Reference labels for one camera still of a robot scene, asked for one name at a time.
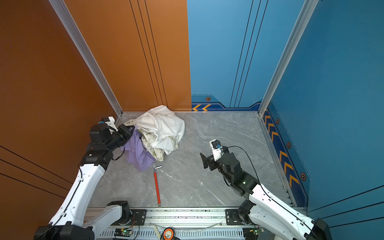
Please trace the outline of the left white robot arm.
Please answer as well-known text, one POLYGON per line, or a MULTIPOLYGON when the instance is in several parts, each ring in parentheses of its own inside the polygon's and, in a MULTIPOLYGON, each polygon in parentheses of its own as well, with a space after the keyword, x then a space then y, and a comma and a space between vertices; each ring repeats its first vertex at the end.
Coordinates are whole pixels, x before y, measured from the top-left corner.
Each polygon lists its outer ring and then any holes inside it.
POLYGON ((38 227, 35 240, 95 240, 118 221, 129 222, 131 210, 127 201, 114 201, 88 223, 84 221, 87 207, 114 151, 132 137, 135 127, 113 121, 101 121, 90 130, 91 143, 83 156, 77 177, 62 205, 47 226, 38 227))

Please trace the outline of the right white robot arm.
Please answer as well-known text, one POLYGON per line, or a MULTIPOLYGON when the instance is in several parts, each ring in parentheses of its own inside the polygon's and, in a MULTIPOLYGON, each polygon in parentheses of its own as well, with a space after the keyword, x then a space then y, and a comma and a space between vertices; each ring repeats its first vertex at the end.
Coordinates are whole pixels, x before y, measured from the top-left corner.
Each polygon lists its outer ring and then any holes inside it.
POLYGON ((272 194, 257 178, 241 168, 233 153, 218 160, 201 155, 205 169, 218 170, 226 183, 246 200, 238 209, 242 223, 267 228, 281 240, 330 240, 329 225, 313 220, 272 194))

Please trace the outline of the purple t-shirt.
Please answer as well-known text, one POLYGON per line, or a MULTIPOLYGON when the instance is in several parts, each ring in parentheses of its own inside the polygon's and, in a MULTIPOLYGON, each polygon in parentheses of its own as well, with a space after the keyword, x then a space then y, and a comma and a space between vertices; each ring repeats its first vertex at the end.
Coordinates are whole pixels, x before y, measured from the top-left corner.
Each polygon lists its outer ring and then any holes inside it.
POLYGON ((142 136, 143 135, 138 131, 137 127, 135 127, 133 135, 122 147, 127 162, 133 164, 134 167, 140 172, 146 170, 156 160, 145 148, 142 142, 142 136))

